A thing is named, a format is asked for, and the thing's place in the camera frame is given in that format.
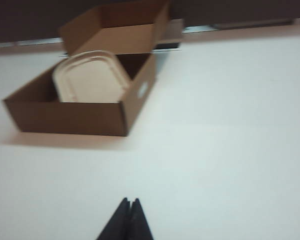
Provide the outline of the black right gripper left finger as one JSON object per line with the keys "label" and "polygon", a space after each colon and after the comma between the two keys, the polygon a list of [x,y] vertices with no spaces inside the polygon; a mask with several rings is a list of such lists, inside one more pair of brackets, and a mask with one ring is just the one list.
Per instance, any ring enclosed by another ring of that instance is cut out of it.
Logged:
{"label": "black right gripper left finger", "polygon": [[124,240],[128,229],[130,209],[130,201],[126,197],[123,198],[96,239]]}

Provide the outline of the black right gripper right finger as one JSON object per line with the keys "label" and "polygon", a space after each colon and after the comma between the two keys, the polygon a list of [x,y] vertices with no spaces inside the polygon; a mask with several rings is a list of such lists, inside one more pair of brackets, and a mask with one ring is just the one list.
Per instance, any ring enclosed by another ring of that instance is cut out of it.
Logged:
{"label": "black right gripper right finger", "polygon": [[154,240],[144,214],[141,202],[138,198],[132,203],[129,219],[130,240]]}

